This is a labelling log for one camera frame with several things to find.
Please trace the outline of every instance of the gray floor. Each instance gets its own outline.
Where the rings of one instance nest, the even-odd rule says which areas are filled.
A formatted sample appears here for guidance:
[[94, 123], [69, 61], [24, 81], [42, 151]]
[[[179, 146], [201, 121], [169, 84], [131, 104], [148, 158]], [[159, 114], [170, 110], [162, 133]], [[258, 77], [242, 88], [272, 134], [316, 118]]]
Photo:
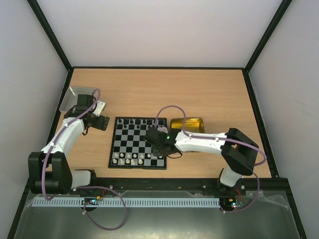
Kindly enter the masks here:
[[[187, 193], [127, 192], [126, 197], [190, 197]], [[16, 239], [294, 239], [299, 238], [290, 210], [272, 198], [250, 209], [224, 215], [219, 209], [128, 208], [127, 223], [107, 232], [92, 225], [80, 208], [26, 207]], [[117, 226], [122, 208], [97, 208], [90, 213], [105, 227]]]

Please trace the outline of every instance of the light wood surface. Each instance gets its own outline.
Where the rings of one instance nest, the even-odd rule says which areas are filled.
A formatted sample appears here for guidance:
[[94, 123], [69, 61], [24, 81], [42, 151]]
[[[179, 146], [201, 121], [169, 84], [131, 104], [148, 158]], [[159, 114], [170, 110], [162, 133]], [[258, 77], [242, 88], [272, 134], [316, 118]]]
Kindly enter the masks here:
[[[108, 168], [115, 117], [155, 117], [167, 105], [182, 107], [187, 117], [202, 118], [206, 133], [235, 127], [262, 148], [241, 70], [75, 69], [70, 86], [99, 88], [100, 99], [107, 102], [102, 115], [110, 117], [106, 131], [90, 128], [88, 135], [78, 137], [68, 156], [71, 169], [94, 169], [98, 177], [217, 178], [227, 166], [224, 159], [199, 152], [168, 158], [167, 170]], [[169, 122], [182, 114], [167, 109], [161, 117]], [[267, 163], [255, 172], [270, 177]]]

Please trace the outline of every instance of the chessboard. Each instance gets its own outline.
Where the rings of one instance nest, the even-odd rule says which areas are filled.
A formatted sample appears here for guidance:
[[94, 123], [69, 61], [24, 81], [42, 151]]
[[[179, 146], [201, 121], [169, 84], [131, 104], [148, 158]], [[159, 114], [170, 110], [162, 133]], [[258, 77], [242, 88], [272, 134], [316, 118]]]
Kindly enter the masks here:
[[[145, 141], [146, 131], [154, 127], [155, 118], [116, 117], [109, 168], [166, 169], [166, 157], [154, 157], [152, 146]], [[159, 118], [158, 126], [167, 126]]]

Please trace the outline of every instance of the gold tray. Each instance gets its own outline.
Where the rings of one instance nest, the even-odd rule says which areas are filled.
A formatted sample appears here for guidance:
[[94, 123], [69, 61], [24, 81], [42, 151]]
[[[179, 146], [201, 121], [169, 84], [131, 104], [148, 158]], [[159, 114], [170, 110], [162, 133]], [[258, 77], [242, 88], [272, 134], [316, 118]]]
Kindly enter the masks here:
[[[183, 118], [181, 119], [172, 119], [170, 121], [171, 128], [180, 128], [183, 127]], [[201, 118], [186, 118], [185, 130], [194, 132], [194, 133], [205, 133], [204, 122]]]

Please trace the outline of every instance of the wall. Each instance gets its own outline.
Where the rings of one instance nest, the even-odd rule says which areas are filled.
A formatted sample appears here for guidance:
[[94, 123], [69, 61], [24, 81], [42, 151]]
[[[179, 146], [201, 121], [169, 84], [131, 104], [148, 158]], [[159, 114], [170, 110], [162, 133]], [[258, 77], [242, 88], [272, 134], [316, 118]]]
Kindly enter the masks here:
[[39, 0], [72, 66], [245, 67], [281, 0]]
[[281, 177], [318, 238], [319, 2], [293, 1], [251, 71]]
[[45, 146], [66, 70], [27, 1], [0, 7], [0, 238], [28, 178], [27, 158]]

